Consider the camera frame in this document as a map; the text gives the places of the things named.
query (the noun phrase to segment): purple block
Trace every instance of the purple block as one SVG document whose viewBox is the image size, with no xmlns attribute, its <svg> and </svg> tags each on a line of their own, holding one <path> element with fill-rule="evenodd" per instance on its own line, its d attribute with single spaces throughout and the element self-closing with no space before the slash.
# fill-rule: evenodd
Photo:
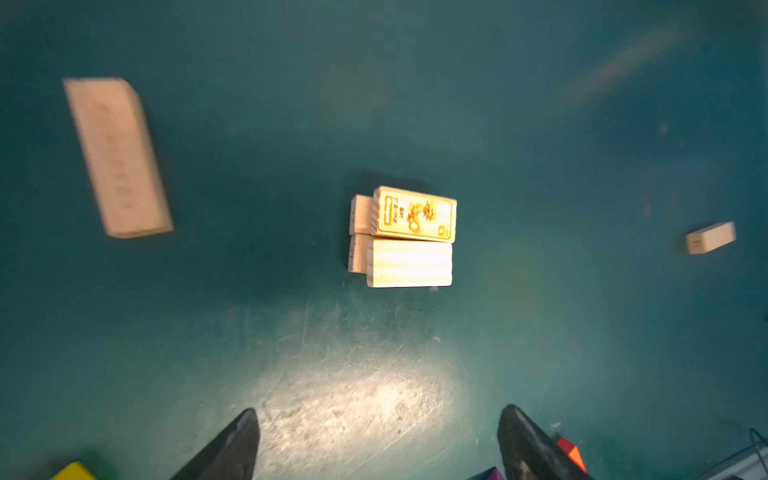
<svg viewBox="0 0 768 480">
<path fill-rule="evenodd" d="M 504 477 L 502 477 L 502 473 L 498 470 L 498 468 L 494 468 L 493 472 L 488 475 L 486 480 L 504 480 Z"/>
</svg>

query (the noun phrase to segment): teal floor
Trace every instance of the teal floor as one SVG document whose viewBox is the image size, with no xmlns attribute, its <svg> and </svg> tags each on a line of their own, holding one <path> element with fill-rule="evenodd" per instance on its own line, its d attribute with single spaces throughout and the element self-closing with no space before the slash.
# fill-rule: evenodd
<svg viewBox="0 0 768 480">
<path fill-rule="evenodd" d="M 243 408 L 257 478 L 465 480 L 520 405 L 597 480 L 768 432 L 751 2 L 0 5 L 0 478 L 166 480 Z M 61 79 L 141 96 L 176 224 L 106 237 Z M 349 200 L 458 200 L 454 283 L 346 272 Z M 704 256 L 684 234 L 735 221 Z"/>
</svg>

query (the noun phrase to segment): wooden block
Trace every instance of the wooden block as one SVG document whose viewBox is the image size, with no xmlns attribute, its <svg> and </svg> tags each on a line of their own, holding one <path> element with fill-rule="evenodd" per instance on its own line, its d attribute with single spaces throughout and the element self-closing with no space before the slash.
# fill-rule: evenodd
<svg viewBox="0 0 768 480">
<path fill-rule="evenodd" d="M 373 192 L 371 235 L 453 243 L 456 200 L 379 187 Z"/>
<path fill-rule="evenodd" d="M 120 78 L 67 78 L 64 87 L 107 235 L 174 229 L 141 101 Z"/>
<path fill-rule="evenodd" d="M 349 234 L 364 233 L 365 235 L 371 234 L 371 197 L 365 195 L 355 195 L 352 197 L 352 207 L 349 209 Z"/>
<path fill-rule="evenodd" d="M 368 272 L 368 245 L 371 236 L 355 233 L 349 238 L 349 266 L 352 273 Z"/>
<path fill-rule="evenodd" d="M 685 236 L 688 253 L 707 253 L 720 248 L 736 239 L 736 226 L 733 222 L 715 223 L 707 228 L 696 230 Z"/>
<path fill-rule="evenodd" d="M 448 286 L 453 282 L 453 245 L 371 237 L 368 286 Z"/>
</svg>

